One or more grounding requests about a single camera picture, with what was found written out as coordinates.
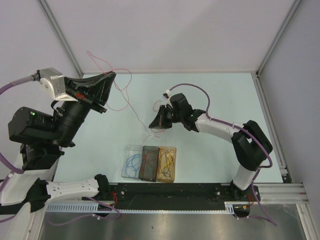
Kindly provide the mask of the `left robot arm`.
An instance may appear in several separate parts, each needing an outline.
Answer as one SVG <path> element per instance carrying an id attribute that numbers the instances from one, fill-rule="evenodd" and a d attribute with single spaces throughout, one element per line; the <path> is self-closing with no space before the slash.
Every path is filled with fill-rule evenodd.
<path id="1" fill-rule="evenodd" d="M 116 73 L 76 79 L 55 68 L 45 68 L 15 80 L 1 92 L 28 82 L 38 82 L 53 99 L 53 114 L 20 107 L 8 123 L 9 139 L 20 144 L 16 164 L 1 157 L 10 173 L 0 183 L 0 212 L 11 221 L 6 238 L 26 240 L 36 212 L 53 201 L 86 198 L 104 201 L 111 186 L 103 174 L 78 182 L 53 182 L 43 177 L 63 156 L 65 148 L 75 146 L 75 135 L 90 111 L 105 113 Z"/>

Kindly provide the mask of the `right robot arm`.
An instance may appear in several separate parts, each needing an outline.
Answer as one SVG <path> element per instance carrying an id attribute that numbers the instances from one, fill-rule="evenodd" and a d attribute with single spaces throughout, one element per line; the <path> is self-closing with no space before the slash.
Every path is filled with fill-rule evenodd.
<path id="1" fill-rule="evenodd" d="M 238 126 L 221 119 L 212 119 L 201 109 L 194 109 L 183 93 L 169 96 L 165 93 L 167 104 L 159 106 L 149 129 L 166 130 L 180 123 L 188 131 L 213 135 L 232 144 L 239 167 L 230 183 L 230 194 L 242 201 L 249 194 L 249 188 L 273 151 L 273 146 L 257 122 L 249 120 Z"/>

